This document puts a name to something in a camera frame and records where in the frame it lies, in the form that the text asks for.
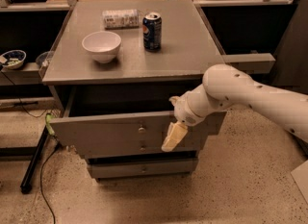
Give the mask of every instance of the robotic arm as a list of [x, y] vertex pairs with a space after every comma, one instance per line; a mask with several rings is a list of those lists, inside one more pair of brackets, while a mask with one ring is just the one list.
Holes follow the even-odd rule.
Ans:
[[202, 85], [180, 97], [171, 97], [176, 123], [171, 123], [162, 150], [172, 151], [184, 138], [188, 126], [202, 122], [212, 112], [233, 104], [249, 106], [286, 131], [308, 141], [308, 96], [270, 87], [252, 80], [238, 69], [218, 64], [203, 76]]

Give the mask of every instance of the gray table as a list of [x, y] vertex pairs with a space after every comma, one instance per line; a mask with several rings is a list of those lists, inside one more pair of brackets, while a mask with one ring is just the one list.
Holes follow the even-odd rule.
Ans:
[[[82, 39], [104, 30], [104, 10], [121, 9], [159, 12], [162, 49], [144, 50], [141, 27], [113, 30], [122, 38], [118, 57], [97, 63]], [[62, 145], [76, 147], [95, 179], [193, 172], [224, 113], [190, 128], [173, 152], [164, 153], [167, 127], [175, 121], [168, 98], [195, 88], [209, 66], [222, 62], [192, 1], [78, 2], [43, 78], [65, 107], [51, 125]]]

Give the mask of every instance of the black metal leg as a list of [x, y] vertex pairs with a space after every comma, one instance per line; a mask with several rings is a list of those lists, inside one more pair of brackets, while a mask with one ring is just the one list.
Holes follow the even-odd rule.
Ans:
[[44, 130], [42, 131], [41, 133], [41, 136], [40, 136], [40, 139], [39, 139], [39, 142], [38, 142], [38, 146], [36, 148], [36, 151], [30, 161], [30, 164], [28, 166], [28, 169], [27, 169], [27, 172], [23, 178], [23, 181], [21, 183], [21, 192], [23, 194], [27, 194], [31, 191], [32, 189], [32, 186], [30, 184], [31, 182], [31, 179], [32, 179], [32, 176], [33, 176], [33, 173], [36, 169], [36, 166], [37, 166], [37, 163], [39, 161], [39, 157], [40, 157], [40, 154], [41, 154], [41, 151], [42, 151], [42, 148], [44, 147], [44, 144], [47, 140], [47, 137], [48, 137], [48, 130], [46, 127], [44, 127]]

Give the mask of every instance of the black cable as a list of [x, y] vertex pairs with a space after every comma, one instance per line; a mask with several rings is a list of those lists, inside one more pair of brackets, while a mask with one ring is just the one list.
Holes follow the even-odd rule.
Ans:
[[43, 169], [44, 169], [45, 165], [47, 164], [47, 162], [49, 161], [49, 159], [56, 153], [56, 151], [60, 148], [60, 146], [61, 146], [60, 143], [57, 141], [57, 145], [56, 145], [54, 151], [48, 156], [48, 158], [46, 159], [46, 161], [42, 164], [42, 167], [41, 167], [41, 169], [40, 169], [40, 175], [39, 175], [39, 188], [40, 188], [40, 193], [41, 193], [41, 195], [42, 195], [42, 197], [43, 197], [43, 199], [44, 199], [44, 201], [45, 201], [45, 203], [46, 203], [48, 209], [50, 210], [50, 212], [51, 212], [51, 214], [52, 214], [52, 218], [53, 218], [54, 224], [56, 224], [56, 216], [55, 216], [53, 210], [51, 209], [51, 207], [50, 207], [50, 205], [49, 205], [49, 203], [48, 203], [48, 201], [47, 201], [47, 199], [46, 199], [46, 197], [45, 197], [45, 195], [44, 195], [44, 192], [43, 192], [43, 187], [42, 187], [42, 173], [43, 173]]
[[[16, 87], [16, 84], [3, 72], [3, 71], [0, 71], [2, 74], [3, 74], [3, 76], [9, 81], [9, 82], [11, 82], [12, 84], [13, 84], [13, 86], [15, 86]], [[26, 110], [26, 108], [22, 105], [22, 101], [21, 101], [21, 99], [20, 99], [20, 97], [17, 97], [18, 98], [18, 100], [19, 100], [19, 103], [20, 103], [20, 106], [21, 106], [21, 108], [26, 112], [26, 113], [28, 113], [30, 116], [32, 116], [32, 117], [34, 117], [34, 118], [40, 118], [40, 117], [42, 117], [46, 112], [47, 112], [47, 109], [43, 112], [43, 113], [41, 113], [40, 115], [33, 115], [33, 114], [31, 114], [31, 113], [29, 113], [27, 110]]]

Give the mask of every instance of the soda can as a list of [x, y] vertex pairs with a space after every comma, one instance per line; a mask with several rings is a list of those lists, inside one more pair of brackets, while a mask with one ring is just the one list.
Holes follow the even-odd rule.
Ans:
[[143, 45], [147, 51], [161, 49], [162, 41], [162, 18], [157, 12], [148, 13], [142, 22]]

